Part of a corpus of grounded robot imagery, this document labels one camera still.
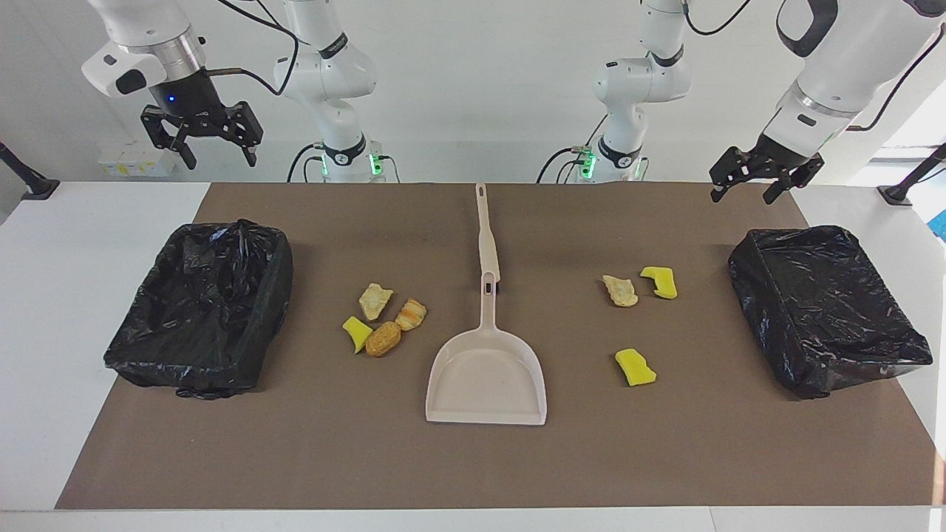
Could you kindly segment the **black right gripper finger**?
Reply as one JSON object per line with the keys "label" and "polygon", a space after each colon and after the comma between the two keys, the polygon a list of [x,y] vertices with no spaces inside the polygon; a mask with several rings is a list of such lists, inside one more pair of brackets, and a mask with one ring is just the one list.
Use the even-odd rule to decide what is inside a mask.
{"label": "black right gripper finger", "polygon": [[248,102],[236,102],[225,108],[225,139],[240,147],[249,166],[256,166],[256,150],[262,142],[263,128]]}
{"label": "black right gripper finger", "polygon": [[156,149],[168,149],[180,156],[189,171],[197,166],[196,156],[187,145],[190,123],[182,117],[166,114],[158,106],[145,106],[140,120]]}

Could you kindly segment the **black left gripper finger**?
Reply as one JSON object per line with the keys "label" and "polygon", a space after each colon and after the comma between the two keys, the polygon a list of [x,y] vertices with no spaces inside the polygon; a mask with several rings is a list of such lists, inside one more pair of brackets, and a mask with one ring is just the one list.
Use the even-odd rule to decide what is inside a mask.
{"label": "black left gripper finger", "polygon": [[774,181],[763,193],[763,201],[767,205],[776,202],[783,192],[791,191],[792,188],[805,188],[815,175],[823,168],[825,162],[823,159],[811,159],[797,168],[790,169],[788,166],[772,163],[766,167],[774,177]]}
{"label": "black left gripper finger", "polygon": [[713,184],[710,199],[719,203],[733,186],[759,179],[761,165],[763,154],[758,154],[754,149],[743,151],[738,147],[729,147],[709,170]]}

